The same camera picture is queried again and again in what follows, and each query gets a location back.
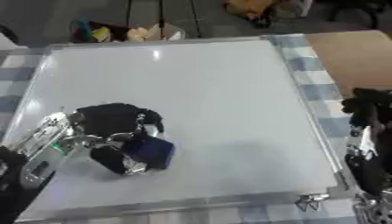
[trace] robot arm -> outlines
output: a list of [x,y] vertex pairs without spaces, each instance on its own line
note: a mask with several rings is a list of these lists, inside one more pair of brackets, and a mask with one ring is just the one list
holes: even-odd
[[392,94],[356,88],[344,100],[351,114],[345,157],[359,188],[355,205],[363,223],[390,223],[392,212]]
[[124,103],[49,115],[19,143],[0,147],[0,193],[14,182],[39,187],[76,149],[121,175],[165,169],[173,145],[156,138],[163,131],[157,112]]

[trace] checkered tablecloth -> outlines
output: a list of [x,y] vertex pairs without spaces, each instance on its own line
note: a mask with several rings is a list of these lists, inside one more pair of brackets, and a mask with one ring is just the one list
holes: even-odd
[[[287,62],[295,82],[300,86],[309,106],[318,118],[329,144],[343,158],[348,117],[340,111],[341,96],[334,80],[306,40],[305,35],[267,36]],[[41,49],[0,51],[0,135],[6,128],[29,85],[39,63]],[[350,199],[329,199],[318,211],[302,212],[293,204],[262,206],[231,206],[177,212],[159,212],[97,220],[64,220],[61,223],[150,223],[150,224],[228,224],[228,223],[357,223]]]

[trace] white surface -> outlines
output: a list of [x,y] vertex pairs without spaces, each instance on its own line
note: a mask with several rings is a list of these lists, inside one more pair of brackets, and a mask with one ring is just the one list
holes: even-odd
[[127,102],[163,116],[177,153],[169,170],[128,178],[78,156],[24,214],[337,184],[268,41],[65,49],[39,72],[5,142],[62,106]]

